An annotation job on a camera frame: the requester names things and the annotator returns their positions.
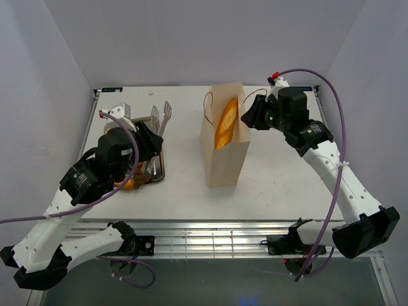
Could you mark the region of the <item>metal tongs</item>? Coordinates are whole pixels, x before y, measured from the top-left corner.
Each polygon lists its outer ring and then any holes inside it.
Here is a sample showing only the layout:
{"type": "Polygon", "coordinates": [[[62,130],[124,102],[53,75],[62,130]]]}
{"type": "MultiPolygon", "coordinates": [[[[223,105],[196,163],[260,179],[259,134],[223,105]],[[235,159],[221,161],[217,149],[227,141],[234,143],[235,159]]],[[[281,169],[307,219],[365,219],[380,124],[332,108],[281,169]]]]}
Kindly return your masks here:
{"type": "MultiPolygon", "coordinates": [[[[169,102],[165,101],[163,108],[163,121],[160,122],[160,112],[156,106],[152,107],[150,125],[153,128],[153,133],[162,137],[168,121],[171,119],[172,107],[169,102]]],[[[142,173],[151,175],[151,178],[156,174],[155,166],[156,157],[153,157],[149,162],[145,162],[142,166],[142,173]]]]}

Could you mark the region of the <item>long baguette bread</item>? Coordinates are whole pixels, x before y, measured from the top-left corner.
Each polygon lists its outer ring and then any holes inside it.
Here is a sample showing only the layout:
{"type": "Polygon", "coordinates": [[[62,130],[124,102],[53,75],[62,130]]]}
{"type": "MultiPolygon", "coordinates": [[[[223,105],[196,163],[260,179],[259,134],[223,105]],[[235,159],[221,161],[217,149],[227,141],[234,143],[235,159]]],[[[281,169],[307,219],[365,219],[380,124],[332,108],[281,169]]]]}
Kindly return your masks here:
{"type": "MultiPolygon", "coordinates": [[[[137,169],[136,169],[135,173],[136,173],[136,172],[142,172],[142,166],[143,166],[143,163],[138,163],[138,166],[137,166],[137,169]]],[[[132,191],[132,190],[135,190],[135,188],[134,188],[134,183],[133,183],[133,176],[132,176],[132,178],[129,179],[129,180],[127,181],[127,183],[122,187],[122,190],[123,190],[123,191],[132,191]]]]}
{"type": "Polygon", "coordinates": [[[221,149],[232,141],[237,117],[238,98],[233,98],[224,108],[219,120],[214,137],[214,149],[221,149]]]}

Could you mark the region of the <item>beige paper bag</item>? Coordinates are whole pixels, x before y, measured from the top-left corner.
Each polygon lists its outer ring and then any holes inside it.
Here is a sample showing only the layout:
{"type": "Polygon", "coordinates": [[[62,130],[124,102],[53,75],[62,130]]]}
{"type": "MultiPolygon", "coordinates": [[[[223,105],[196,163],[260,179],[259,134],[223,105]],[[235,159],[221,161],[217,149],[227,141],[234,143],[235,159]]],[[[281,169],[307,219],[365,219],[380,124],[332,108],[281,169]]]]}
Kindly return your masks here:
{"type": "Polygon", "coordinates": [[[241,82],[211,85],[203,100],[200,140],[208,187],[237,184],[251,141],[241,82]]]}

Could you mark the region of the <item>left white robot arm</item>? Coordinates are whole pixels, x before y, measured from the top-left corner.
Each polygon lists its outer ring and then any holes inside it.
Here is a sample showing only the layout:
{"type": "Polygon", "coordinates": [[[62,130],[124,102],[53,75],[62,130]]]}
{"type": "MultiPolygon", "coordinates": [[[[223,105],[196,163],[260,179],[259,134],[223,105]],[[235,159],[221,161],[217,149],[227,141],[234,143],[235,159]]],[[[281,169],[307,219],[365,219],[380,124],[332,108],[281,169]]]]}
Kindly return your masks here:
{"type": "Polygon", "coordinates": [[[98,256],[151,255],[144,247],[147,237],[138,238],[123,221],[110,222],[106,229],[85,238],[67,242],[66,235],[91,209],[91,203],[116,189],[132,166],[160,155],[163,138],[142,121],[135,130],[108,129],[96,147],[83,156],[63,176],[45,213],[18,244],[4,247],[1,259],[16,268],[14,280],[22,289],[45,291],[74,267],[98,256]]]}

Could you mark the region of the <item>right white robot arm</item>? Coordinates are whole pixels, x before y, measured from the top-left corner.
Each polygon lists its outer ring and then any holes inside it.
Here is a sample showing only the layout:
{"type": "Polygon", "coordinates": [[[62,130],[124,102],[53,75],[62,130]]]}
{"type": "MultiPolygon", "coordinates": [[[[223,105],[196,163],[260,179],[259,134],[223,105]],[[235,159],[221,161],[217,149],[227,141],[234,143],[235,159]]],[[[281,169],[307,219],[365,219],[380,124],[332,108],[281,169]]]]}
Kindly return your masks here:
{"type": "Polygon", "coordinates": [[[310,119],[307,96],[299,87],[279,89],[277,95],[256,95],[242,117],[249,128],[280,131],[289,146],[318,174],[336,197],[343,221],[327,226],[320,246],[335,247],[349,259],[385,243],[400,215],[386,208],[358,180],[340,153],[333,135],[310,119]]]}

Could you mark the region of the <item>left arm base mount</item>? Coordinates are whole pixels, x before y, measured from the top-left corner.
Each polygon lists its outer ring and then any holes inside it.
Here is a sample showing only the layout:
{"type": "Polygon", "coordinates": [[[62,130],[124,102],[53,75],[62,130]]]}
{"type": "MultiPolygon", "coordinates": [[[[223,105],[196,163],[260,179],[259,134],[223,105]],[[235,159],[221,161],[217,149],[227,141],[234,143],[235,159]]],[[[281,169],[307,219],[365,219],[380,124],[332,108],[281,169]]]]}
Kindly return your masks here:
{"type": "Polygon", "coordinates": [[[125,240],[119,252],[127,256],[153,256],[155,242],[155,236],[136,236],[125,240]]]}

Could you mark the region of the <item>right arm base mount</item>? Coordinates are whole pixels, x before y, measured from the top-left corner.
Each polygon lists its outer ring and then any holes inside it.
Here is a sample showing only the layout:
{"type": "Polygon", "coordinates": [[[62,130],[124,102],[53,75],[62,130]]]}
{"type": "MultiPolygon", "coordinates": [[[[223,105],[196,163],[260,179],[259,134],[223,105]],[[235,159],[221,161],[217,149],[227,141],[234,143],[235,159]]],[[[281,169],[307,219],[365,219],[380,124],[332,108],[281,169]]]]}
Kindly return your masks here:
{"type": "Polygon", "coordinates": [[[299,238],[290,235],[268,235],[260,242],[267,247],[269,255],[308,255],[312,245],[303,244],[299,238]]]}

